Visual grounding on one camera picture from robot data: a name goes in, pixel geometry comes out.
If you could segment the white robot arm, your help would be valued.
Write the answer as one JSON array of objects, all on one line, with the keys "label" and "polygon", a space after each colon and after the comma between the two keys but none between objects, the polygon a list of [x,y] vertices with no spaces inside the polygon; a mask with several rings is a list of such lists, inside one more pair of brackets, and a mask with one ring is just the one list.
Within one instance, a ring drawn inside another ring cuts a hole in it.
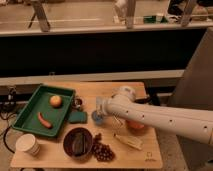
[{"label": "white robot arm", "polygon": [[96,111],[213,146],[213,111],[138,104],[135,100],[135,89],[121,86],[110,98],[97,97]]}]

